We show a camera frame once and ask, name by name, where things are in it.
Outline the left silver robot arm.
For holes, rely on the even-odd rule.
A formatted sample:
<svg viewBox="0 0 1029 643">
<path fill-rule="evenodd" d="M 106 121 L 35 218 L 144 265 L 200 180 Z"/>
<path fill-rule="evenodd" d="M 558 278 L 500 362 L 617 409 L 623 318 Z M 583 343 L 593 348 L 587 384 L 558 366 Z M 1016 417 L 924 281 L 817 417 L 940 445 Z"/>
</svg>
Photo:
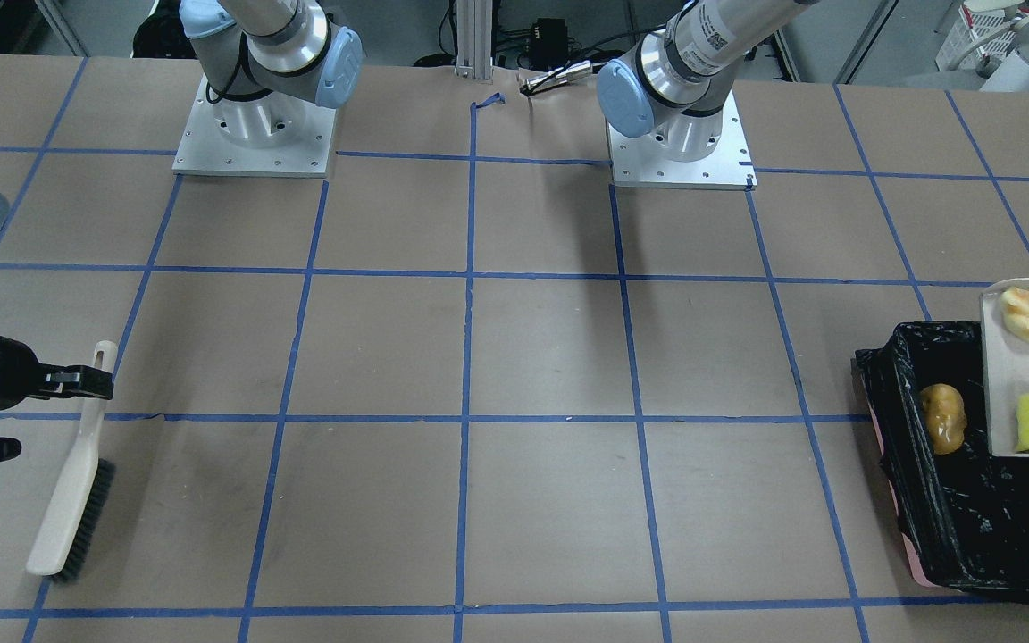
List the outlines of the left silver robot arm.
<svg viewBox="0 0 1029 643">
<path fill-rule="evenodd" d="M 665 157 L 712 154 L 740 62 L 811 7 L 811 1 L 689 1 L 662 29 L 598 72 L 607 126 L 626 138 L 652 138 Z"/>
</svg>

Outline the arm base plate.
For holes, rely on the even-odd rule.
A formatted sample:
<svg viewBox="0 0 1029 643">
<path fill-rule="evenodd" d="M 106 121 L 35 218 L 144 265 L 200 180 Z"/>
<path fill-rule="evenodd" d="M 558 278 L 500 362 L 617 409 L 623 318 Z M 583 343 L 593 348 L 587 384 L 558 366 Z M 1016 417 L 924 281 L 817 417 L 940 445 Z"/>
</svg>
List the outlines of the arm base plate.
<svg viewBox="0 0 1029 643">
<path fill-rule="evenodd" d="M 679 114 L 653 133 L 628 138 L 606 126 L 613 183 L 620 188 L 758 187 L 734 93 L 709 117 Z"/>
<path fill-rule="evenodd" d="M 175 174 L 327 178 L 338 110 L 275 93 L 250 102 L 212 98 L 201 78 L 171 165 Z"/>
</svg>

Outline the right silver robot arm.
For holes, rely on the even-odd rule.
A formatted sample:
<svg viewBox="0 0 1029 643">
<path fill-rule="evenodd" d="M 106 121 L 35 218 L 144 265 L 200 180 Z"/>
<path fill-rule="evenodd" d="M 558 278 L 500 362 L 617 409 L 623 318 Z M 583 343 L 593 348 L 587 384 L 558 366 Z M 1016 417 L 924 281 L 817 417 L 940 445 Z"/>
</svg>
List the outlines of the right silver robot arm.
<svg viewBox="0 0 1029 643">
<path fill-rule="evenodd" d="M 363 42 L 318 1 L 180 1 L 176 15 L 203 65 L 205 104 L 230 143 L 279 141 L 310 107 L 339 109 L 358 84 Z M 9 211 L 0 195 L 0 233 Z M 112 395 L 107 367 L 41 363 L 31 347 L 0 335 L 0 410 L 28 398 Z M 0 437 L 0 463 L 20 452 L 17 439 Z"/>
</svg>

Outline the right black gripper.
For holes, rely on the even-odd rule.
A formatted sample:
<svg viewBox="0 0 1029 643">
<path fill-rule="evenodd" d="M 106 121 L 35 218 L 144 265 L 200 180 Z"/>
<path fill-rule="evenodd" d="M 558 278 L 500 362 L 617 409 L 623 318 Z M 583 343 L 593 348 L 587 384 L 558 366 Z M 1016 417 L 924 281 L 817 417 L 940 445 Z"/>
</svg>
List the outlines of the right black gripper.
<svg viewBox="0 0 1029 643">
<path fill-rule="evenodd" d="M 111 400 L 113 376 L 86 365 L 42 365 L 31 347 L 16 340 L 0 337 L 0 410 L 13 408 L 23 400 L 91 398 Z M 0 437 L 0 463 L 21 454 L 23 445 L 13 437 Z"/>
</svg>

